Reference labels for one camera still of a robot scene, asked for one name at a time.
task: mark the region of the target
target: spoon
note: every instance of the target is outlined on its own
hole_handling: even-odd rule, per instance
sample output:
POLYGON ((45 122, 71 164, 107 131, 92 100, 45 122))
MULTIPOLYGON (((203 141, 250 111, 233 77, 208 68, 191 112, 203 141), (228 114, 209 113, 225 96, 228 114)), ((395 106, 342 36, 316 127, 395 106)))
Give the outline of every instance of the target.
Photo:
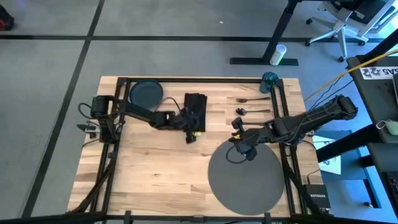
POLYGON ((247 111, 247 110, 245 110, 245 109, 243 109, 243 108, 236 108, 236 113, 239 114, 239 115, 245 115, 245 114, 247 114, 248 112, 264 112, 264 113, 270 113, 271 110, 247 111))
POLYGON ((271 99, 271 97, 264 97, 264 98, 258 98, 258 99, 237 98, 236 101, 237 101, 238 103, 245 103, 245 102, 247 102, 247 101, 249 101, 249 100, 270 100, 270 99, 271 99))

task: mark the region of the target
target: gray round mat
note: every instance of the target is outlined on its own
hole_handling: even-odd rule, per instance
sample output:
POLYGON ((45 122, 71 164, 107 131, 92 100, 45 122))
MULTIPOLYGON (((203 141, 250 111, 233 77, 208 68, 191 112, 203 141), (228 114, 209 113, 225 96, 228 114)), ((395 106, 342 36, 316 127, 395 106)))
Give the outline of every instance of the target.
MULTIPOLYGON (((228 209, 242 215, 258 215, 269 211, 279 201, 285 183, 277 156, 265 144, 259 144, 252 161, 232 164, 225 158, 233 144, 226 141, 210 159, 208 178, 216 198, 228 209)), ((244 159, 235 148, 228 158, 244 159)))

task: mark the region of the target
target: office chair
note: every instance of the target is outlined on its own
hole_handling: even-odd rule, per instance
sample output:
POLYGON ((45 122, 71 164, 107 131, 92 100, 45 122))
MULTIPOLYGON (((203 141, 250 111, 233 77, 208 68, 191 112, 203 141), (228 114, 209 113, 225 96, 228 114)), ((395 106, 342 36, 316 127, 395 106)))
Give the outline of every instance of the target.
POLYGON ((307 19, 306 23, 311 24, 317 21, 327 26, 331 31, 306 41, 305 45, 310 46, 314 41, 338 36, 342 56, 338 59, 343 62, 347 58, 346 38, 349 36, 359 40, 358 45, 364 46, 369 40, 364 35, 368 32, 377 33, 396 16, 398 11, 392 6, 395 0, 355 0, 353 2, 323 2, 318 10, 328 11, 337 19, 337 22, 326 21, 317 17, 307 19), (347 28, 347 25, 359 31, 347 28))

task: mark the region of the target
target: wooden table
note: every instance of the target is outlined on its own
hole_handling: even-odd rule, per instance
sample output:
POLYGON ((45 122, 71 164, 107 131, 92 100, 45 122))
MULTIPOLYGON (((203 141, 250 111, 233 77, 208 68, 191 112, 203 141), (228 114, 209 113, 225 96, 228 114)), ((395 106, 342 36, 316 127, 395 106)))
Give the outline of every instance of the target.
MULTIPOLYGON (((102 77, 98 95, 114 95, 117 79, 102 77)), ((290 115, 304 112, 299 80, 285 78, 284 85, 290 115)), ((234 132, 231 122, 237 117, 234 112, 237 107, 272 111, 271 101, 248 101, 242 105, 235 98, 260 98, 269 94, 260 93, 257 83, 162 83, 162 86, 164 97, 174 97, 181 107, 185 93, 207 95, 206 132, 187 145, 181 131, 159 131, 126 116, 108 214, 123 215, 125 210, 131 210, 134 215, 241 216, 225 208, 212 194, 207 177, 208 163, 214 150, 234 132)), ((283 113, 278 90, 277 97, 279 111, 283 113)), ((159 110, 177 109, 172 101, 166 101, 159 110)), ((269 119, 274 119, 273 111, 249 113, 243 118, 247 122, 269 119)), ((278 144, 269 146, 280 157, 278 144)), ((94 186, 102 148, 100 142, 83 148, 68 210, 75 208, 94 186)), ((307 175, 319 169, 317 155, 311 145, 303 142, 298 145, 297 157, 302 182, 306 183, 307 175)), ((311 183, 322 184, 319 171, 310 178, 311 183)), ((292 191, 296 212, 300 212, 299 196, 293 183, 292 191)), ((102 199, 103 191, 98 208, 101 208, 102 199)), ((290 216, 285 192, 269 212, 272 217, 290 216)))

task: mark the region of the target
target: yellow cable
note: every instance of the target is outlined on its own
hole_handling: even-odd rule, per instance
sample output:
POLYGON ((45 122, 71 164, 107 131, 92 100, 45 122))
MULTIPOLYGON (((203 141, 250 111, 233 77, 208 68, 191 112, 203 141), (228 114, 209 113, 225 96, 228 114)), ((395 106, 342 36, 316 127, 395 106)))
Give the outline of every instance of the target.
POLYGON ((336 76, 334 79, 330 80, 328 83, 324 84, 324 85, 323 85, 321 88, 319 88, 317 91, 313 92, 313 93, 312 93, 309 97, 307 97, 304 101, 307 101, 309 98, 311 98, 311 97, 313 97, 315 94, 319 93, 319 91, 323 90, 326 86, 330 85, 331 83, 333 83, 334 81, 336 81, 338 78, 342 77, 343 75, 346 75, 346 74, 348 74, 348 73, 350 73, 350 72, 352 72, 352 71, 355 71, 355 70, 357 70, 357 69, 359 69, 359 68, 362 68, 362 67, 364 67, 364 66, 366 66, 366 65, 369 65, 369 64, 372 63, 372 62, 375 62, 375 61, 377 61, 377 60, 379 60, 379 59, 382 59, 382 58, 384 58, 384 57, 387 57, 388 55, 392 55, 392 54, 395 54, 395 53, 398 53, 398 49, 397 49, 397 50, 391 50, 390 52, 387 52, 387 53, 385 53, 385 54, 383 54, 383 55, 377 56, 377 57, 375 57, 374 59, 368 60, 367 62, 364 62, 364 63, 362 63, 361 65, 355 66, 355 67, 353 67, 352 69, 349 69, 349 70, 347 70, 347 71, 341 73, 340 75, 336 76))

